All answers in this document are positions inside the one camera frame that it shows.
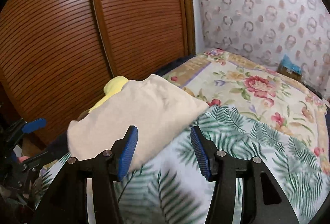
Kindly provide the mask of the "person's left hand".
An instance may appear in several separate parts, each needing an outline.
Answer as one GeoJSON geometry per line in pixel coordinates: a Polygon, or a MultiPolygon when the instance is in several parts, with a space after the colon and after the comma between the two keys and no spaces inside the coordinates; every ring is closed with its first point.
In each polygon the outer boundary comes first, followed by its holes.
{"type": "Polygon", "coordinates": [[[18,158],[18,161],[20,162],[20,163],[23,163],[25,160],[27,160],[29,157],[28,156],[22,156],[22,157],[19,157],[18,158]]]}

